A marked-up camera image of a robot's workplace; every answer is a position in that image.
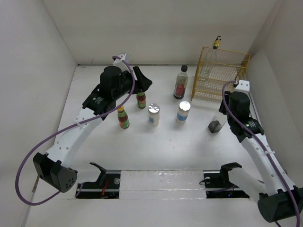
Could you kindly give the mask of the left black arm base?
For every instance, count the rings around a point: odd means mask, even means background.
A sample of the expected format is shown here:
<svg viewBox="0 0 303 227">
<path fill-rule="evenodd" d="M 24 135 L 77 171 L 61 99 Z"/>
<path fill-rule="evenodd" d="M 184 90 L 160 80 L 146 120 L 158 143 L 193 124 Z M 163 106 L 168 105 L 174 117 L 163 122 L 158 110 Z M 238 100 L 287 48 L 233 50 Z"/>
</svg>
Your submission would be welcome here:
<svg viewBox="0 0 303 227">
<path fill-rule="evenodd" d="M 121 170 L 106 170 L 97 163 L 90 165 L 99 170 L 96 179 L 90 179 L 77 185 L 76 199 L 119 199 Z"/>
</svg>

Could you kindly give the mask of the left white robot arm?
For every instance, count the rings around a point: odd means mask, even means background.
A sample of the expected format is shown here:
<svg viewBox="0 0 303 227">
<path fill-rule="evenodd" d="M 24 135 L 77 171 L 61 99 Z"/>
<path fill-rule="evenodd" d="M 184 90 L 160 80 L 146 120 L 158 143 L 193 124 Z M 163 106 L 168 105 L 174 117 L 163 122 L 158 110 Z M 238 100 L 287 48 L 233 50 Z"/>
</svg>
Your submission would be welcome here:
<svg viewBox="0 0 303 227">
<path fill-rule="evenodd" d="M 42 180 L 67 192 L 77 180 L 77 171 L 70 168 L 76 152 L 90 133 L 106 118 L 106 112 L 116 107 L 116 101 L 125 94 L 145 92 L 152 85 L 139 67 L 133 67 L 136 79 L 129 71 L 117 66 L 105 67 L 100 83 L 82 104 L 75 120 L 75 127 L 67 130 L 45 154 L 36 153 L 33 163 Z"/>
</svg>

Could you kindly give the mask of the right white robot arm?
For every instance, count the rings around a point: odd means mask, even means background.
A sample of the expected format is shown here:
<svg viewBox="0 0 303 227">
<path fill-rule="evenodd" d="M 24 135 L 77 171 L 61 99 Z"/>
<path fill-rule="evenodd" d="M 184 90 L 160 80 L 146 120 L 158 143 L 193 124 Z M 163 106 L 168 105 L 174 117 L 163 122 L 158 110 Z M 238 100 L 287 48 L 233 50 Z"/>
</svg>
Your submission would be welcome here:
<svg viewBox="0 0 303 227">
<path fill-rule="evenodd" d="M 260 123 L 250 116 L 250 99 L 245 92 L 222 92 L 221 113 L 227 116 L 231 132 L 252 158 L 262 181 L 248 174 L 238 163 L 225 164 L 219 181 L 224 186 L 238 186 L 257 206 L 263 219 L 277 223 L 290 217 L 301 225 L 303 190 L 295 185 L 280 166 L 267 143 Z"/>
</svg>

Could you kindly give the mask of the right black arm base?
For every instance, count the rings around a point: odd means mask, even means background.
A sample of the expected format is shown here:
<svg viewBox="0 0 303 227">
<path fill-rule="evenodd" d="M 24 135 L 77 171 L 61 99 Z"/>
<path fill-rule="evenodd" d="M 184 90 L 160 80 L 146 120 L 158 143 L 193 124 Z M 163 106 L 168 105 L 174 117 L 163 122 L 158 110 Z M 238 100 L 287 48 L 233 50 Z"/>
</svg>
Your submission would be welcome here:
<svg viewBox="0 0 303 227">
<path fill-rule="evenodd" d="M 242 189 L 229 181 L 228 172 L 242 166 L 236 162 L 221 166 L 220 170 L 203 171 L 204 179 L 199 183 L 205 187 L 207 199 L 231 199 L 246 198 L 249 199 Z"/>
</svg>

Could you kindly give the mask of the clear gold spout bottle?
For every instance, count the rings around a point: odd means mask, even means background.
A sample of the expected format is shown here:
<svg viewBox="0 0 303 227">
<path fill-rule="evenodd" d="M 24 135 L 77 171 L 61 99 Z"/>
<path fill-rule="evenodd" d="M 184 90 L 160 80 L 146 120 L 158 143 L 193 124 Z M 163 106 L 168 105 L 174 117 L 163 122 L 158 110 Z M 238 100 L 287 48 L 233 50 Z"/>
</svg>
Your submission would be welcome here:
<svg viewBox="0 0 303 227">
<path fill-rule="evenodd" d="M 205 61 L 202 68 L 202 76 L 209 77 L 217 60 L 217 49 L 220 46 L 221 36 L 217 36 L 212 44 L 212 48 L 206 52 Z"/>
</svg>

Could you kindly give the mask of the square bottle dark residue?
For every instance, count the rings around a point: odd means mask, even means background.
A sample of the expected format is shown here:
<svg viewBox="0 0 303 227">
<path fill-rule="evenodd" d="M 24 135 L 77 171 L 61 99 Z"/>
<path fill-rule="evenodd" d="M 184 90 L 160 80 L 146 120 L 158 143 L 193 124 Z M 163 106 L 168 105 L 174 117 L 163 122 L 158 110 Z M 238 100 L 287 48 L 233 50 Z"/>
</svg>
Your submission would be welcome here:
<svg viewBox="0 0 303 227">
<path fill-rule="evenodd" d="M 222 127 L 226 124 L 226 122 L 227 122 L 226 108 L 223 105 L 219 108 L 218 111 L 215 112 L 212 120 L 208 125 L 208 129 L 211 133 L 217 133 L 222 129 Z"/>
</svg>

